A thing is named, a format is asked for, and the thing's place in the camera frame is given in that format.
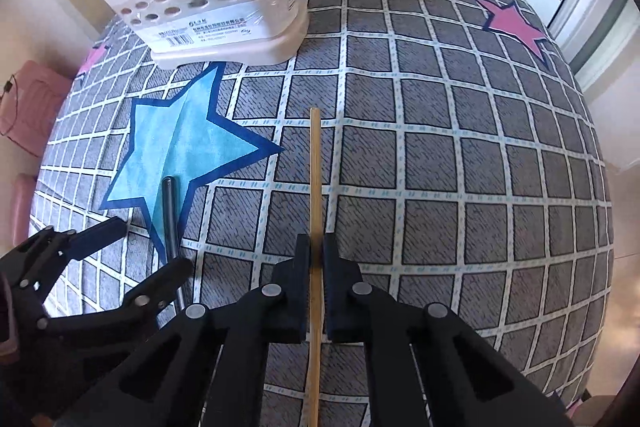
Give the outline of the black chopstick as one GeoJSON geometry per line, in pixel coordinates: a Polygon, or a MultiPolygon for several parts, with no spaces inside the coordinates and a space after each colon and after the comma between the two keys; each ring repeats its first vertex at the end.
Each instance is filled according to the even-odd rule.
{"type": "Polygon", "coordinates": [[[173,176],[162,180],[163,224],[168,261],[181,257],[177,225],[177,181],[173,176]]]}

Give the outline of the long bamboo chopstick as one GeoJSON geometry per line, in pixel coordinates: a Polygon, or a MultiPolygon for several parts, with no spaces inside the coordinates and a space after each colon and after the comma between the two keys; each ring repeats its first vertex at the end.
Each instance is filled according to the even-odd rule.
{"type": "Polygon", "coordinates": [[[309,143],[309,426],[319,427],[320,375],[323,324],[323,279],[322,279],[322,171],[321,171],[321,118],[320,109],[310,110],[309,143]]]}

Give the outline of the pink chair cushion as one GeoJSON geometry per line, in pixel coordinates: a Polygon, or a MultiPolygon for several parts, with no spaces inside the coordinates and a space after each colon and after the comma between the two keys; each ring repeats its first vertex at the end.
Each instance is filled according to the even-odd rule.
{"type": "Polygon", "coordinates": [[[72,82],[27,61],[1,81],[1,249],[24,241],[44,149],[72,82]]]}

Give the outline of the grey checkered star tablecloth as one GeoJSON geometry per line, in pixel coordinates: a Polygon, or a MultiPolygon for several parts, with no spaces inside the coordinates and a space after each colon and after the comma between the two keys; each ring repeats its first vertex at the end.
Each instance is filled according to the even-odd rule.
{"type": "Polygon", "coordinates": [[[217,110],[282,153],[199,187],[186,295],[265,284],[308,227],[309,111],[323,217],[363,278],[450,307],[534,385],[582,397],[612,284],[613,222],[592,118],[525,0],[305,0],[296,56],[230,63],[217,110]]]}

